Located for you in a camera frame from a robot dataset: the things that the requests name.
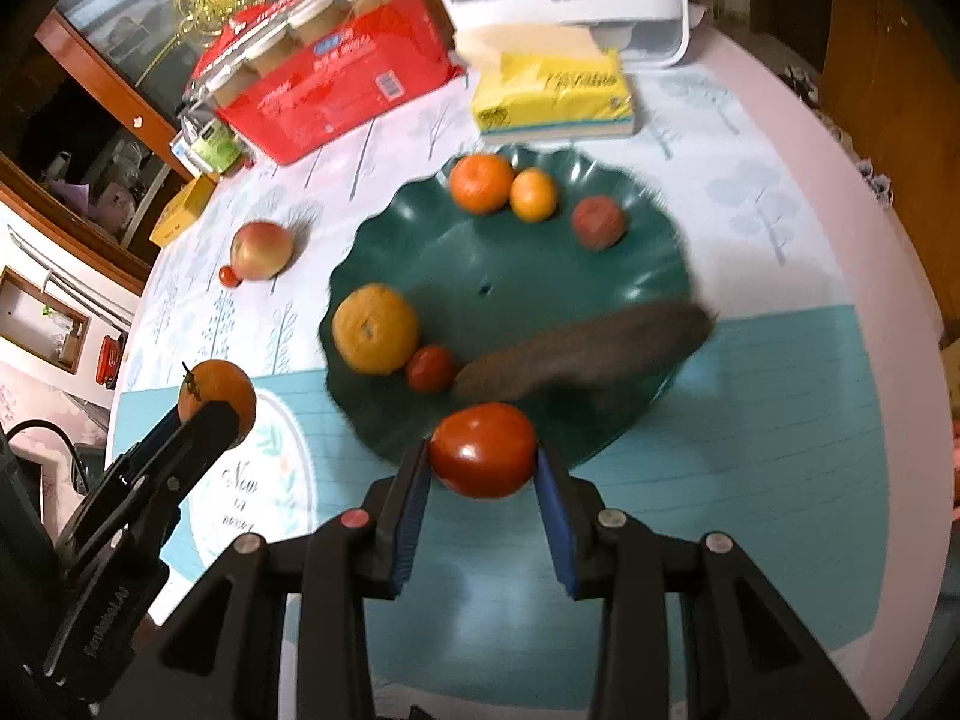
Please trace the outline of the small yellow-orange mandarin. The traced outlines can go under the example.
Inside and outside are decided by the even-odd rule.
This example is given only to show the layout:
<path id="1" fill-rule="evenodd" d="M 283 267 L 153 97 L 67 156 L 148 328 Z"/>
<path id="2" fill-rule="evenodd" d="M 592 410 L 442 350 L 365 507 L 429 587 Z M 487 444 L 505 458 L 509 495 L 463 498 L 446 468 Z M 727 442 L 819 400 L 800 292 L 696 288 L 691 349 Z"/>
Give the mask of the small yellow-orange mandarin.
<path id="1" fill-rule="evenodd" d="M 519 172 L 509 189 L 509 204 L 524 223 L 541 223 L 553 216 L 558 206 L 558 190 L 553 179 L 538 167 Z"/>

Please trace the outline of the red-yellow apple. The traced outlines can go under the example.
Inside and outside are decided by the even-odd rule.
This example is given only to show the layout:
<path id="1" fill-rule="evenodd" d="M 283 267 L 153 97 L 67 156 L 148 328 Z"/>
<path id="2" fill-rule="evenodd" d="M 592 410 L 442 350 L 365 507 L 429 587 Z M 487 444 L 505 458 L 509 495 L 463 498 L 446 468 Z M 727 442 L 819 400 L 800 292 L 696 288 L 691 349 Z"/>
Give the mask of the red-yellow apple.
<path id="1" fill-rule="evenodd" d="M 293 257 L 295 236 L 271 221 L 243 224 L 231 241 L 231 268 L 242 281 L 276 277 Z"/>

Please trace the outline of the dark green scalloped plate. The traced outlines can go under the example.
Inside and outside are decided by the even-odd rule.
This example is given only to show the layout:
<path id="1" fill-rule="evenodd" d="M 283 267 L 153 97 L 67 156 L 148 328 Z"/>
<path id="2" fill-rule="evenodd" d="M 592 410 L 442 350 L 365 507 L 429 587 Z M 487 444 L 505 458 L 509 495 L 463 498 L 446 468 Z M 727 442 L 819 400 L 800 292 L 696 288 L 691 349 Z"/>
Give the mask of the dark green scalloped plate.
<path id="1" fill-rule="evenodd" d="M 571 148 L 512 145 L 498 153 L 516 169 L 538 167 L 553 179 L 560 206 L 550 220 L 529 224 L 508 210 L 488 216 L 460 210 L 449 195 L 451 168 L 443 166 L 402 185 L 386 210 L 359 225 L 352 249 L 332 271 L 331 303 L 365 284 L 385 284 L 415 309 L 421 339 L 448 348 L 466 366 L 552 328 L 632 305 L 697 302 L 682 234 L 651 182 Z M 615 200 L 626 216 L 623 238 L 599 252 L 579 244 L 571 229 L 576 203 L 596 195 Z M 402 374 L 353 372 L 328 320 L 320 322 L 319 339 L 329 397 L 356 440 L 384 460 L 398 460 L 441 419 L 473 405 L 451 390 L 416 394 Z M 649 379 L 545 388 L 508 403 L 568 465 L 579 465 L 626 433 L 682 364 Z"/>

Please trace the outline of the yellow tissue pack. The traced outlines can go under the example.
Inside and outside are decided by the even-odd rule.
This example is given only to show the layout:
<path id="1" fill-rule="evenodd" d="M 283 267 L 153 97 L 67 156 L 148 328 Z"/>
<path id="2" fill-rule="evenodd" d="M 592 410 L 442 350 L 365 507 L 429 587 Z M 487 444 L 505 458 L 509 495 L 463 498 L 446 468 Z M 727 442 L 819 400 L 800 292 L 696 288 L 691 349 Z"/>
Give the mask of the yellow tissue pack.
<path id="1" fill-rule="evenodd" d="M 470 112 L 482 135 L 612 130 L 635 125 L 633 93 L 619 56 L 505 54 L 483 70 Z"/>

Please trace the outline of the large red tomato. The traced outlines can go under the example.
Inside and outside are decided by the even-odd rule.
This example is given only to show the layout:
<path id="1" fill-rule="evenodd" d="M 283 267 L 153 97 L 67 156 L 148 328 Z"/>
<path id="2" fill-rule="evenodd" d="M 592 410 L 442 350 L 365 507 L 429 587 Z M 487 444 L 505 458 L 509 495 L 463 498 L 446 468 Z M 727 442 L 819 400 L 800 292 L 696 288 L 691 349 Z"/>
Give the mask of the large red tomato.
<path id="1" fill-rule="evenodd" d="M 428 442 L 434 476 L 470 499 L 517 493 L 534 476 L 537 452 L 532 422 L 506 403 L 482 403 L 452 413 Z"/>

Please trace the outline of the orange persimmon with stem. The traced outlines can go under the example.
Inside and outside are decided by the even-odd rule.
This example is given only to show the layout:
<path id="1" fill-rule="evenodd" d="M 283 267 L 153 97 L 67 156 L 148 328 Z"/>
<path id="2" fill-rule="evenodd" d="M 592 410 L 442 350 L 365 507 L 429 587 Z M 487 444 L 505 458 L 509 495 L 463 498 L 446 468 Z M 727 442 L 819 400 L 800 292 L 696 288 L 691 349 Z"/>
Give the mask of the orange persimmon with stem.
<path id="1" fill-rule="evenodd" d="M 209 401 L 226 401 L 238 415 L 238 447 L 249 436 L 257 413 L 257 395 L 252 380 L 236 364 L 223 359 L 207 359 L 197 366 L 184 366 L 178 395 L 178 417 L 189 421 Z"/>

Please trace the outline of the large yellow orange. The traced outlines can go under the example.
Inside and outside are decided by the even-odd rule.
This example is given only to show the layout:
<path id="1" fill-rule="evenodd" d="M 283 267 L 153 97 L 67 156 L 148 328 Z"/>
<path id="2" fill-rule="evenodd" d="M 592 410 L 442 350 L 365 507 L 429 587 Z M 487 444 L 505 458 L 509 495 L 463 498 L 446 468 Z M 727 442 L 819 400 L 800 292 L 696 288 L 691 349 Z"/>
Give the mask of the large yellow orange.
<path id="1" fill-rule="evenodd" d="M 382 283 L 368 283 L 338 305 L 332 337 L 353 372 L 390 376 L 418 348 L 420 322 L 402 294 Z"/>

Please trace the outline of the brown overripe banana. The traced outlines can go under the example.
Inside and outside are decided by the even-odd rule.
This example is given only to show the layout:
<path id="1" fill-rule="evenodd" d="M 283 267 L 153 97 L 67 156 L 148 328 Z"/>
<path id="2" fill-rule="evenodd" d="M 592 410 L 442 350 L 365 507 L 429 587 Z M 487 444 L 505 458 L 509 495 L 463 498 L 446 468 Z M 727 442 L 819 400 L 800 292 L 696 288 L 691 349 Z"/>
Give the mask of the brown overripe banana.
<path id="1" fill-rule="evenodd" d="M 455 376 L 464 403 L 516 401 L 545 388 L 602 388 L 679 366 L 711 337 L 715 319 L 690 301 L 638 304 L 552 328 L 474 359 Z"/>

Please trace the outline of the orange mandarin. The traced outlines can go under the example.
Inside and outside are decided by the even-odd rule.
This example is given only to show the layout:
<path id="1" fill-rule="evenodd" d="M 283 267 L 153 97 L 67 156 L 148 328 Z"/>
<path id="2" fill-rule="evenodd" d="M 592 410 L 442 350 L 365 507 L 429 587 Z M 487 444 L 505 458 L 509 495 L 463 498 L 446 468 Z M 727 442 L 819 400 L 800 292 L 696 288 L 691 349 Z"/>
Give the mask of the orange mandarin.
<path id="1" fill-rule="evenodd" d="M 475 153 L 460 158 L 449 174 L 449 193 L 460 210 L 471 215 L 500 211 L 514 181 L 512 165 L 498 154 Z"/>

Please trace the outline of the red paper cup package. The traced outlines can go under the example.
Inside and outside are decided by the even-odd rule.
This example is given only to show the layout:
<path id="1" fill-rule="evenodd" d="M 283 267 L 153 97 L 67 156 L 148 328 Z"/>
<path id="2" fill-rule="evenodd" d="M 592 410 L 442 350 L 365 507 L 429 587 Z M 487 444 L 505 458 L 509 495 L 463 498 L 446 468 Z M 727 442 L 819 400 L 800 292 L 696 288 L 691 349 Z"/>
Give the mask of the red paper cup package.
<path id="1" fill-rule="evenodd" d="M 460 75 L 427 0 L 275 0 L 228 20 L 185 97 L 286 166 Z"/>

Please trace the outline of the dark red lychee on plate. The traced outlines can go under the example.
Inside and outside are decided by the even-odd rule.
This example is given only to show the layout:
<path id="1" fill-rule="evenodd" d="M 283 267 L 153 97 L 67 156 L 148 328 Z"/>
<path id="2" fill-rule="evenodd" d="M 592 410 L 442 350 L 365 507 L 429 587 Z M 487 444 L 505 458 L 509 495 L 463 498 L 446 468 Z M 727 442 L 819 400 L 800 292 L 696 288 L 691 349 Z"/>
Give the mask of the dark red lychee on plate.
<path id="1" fill-rule="evenodd" d="M 571 213 L 571 229 L 579 244 L 599 252 L 612 247 L 625 235 L 625 212 L 607 195 L 587 197 L 576 203 Z"/>

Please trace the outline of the patterned tablecloth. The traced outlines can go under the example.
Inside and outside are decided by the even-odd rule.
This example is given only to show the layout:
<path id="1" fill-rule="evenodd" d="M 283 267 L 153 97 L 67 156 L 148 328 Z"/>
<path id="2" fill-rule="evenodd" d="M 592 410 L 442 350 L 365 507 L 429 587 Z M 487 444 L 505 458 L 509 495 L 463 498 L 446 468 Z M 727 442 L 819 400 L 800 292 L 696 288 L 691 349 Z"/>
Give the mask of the patterned tablecloth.
<path id="1" fill-rule="evenodd" d="M 558 188 L 544 221 L 452 198 L 482 151 L 469 75 L 215 190 L 149 275 L 111 439 L 207 359 L 252 377 L 259 416 L 184 500 L 153 616 L 231 539 L 312 532 L 446 416 L 506 403 L 608 505 L 730 536 L 861 707 L 895 709 L 952 523 L 926 275 L 822 121 L 727 37 L 698 29 L 633 85 L 635 135 L 501 148 Z"/>

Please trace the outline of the small red cherry tomato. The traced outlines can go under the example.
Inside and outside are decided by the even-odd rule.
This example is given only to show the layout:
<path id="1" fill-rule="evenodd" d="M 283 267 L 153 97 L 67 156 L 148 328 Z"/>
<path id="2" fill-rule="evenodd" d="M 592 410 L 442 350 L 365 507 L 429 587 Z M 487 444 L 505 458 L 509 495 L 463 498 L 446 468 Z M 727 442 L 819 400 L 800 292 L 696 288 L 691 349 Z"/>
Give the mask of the small red cherry tomato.
<path id="1" fill-rule="evenodd" d="M 457 376 L 455 356 L 441 344 L 427 344 L 415 351 L 405 366 L 407 387 L 421 395 L 446 392 Z"/>

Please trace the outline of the wooden glass cabinet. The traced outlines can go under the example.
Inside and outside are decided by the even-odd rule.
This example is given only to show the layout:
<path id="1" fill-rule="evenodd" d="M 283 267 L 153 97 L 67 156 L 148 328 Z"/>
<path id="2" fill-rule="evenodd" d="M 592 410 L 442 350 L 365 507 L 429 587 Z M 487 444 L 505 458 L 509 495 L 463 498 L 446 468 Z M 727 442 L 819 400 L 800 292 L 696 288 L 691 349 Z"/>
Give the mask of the wooden glass cabinet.
<path id="1" fill-rule="evenodd" d="M 172 154 L 195 62 L 262 0 L 2 0 L 2 200 L 140 293 L 148 231 L 189 179 Z"/>

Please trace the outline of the yellow tin box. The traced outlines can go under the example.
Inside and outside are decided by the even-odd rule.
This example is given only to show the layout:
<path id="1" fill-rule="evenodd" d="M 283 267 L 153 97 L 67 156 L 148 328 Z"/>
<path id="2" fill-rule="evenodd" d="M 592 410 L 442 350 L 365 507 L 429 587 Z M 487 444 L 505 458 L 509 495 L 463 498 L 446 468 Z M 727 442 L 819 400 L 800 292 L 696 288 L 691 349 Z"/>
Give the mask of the yellow tin box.
<path id="1" fill-rule="evenodd" d="M 202 216 L 217 183 L 208 176 L 197 176 L 184 184 L 161 211 L 149 240 L 164 249 Z"/>

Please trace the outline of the green label glass bottle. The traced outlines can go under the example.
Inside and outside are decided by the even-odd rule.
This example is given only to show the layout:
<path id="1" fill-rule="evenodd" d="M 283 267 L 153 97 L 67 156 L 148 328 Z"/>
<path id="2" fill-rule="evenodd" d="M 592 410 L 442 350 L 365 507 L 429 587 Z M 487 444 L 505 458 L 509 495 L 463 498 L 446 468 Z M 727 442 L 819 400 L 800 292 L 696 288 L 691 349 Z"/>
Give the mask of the green label glass bottle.
<path id="1" fill-rule="evenodd" d="M 179 124 L 185 144 L 208 174 L 226 174 L 244 156 L 233 130 L 206 107 L 184 107 Z"/>

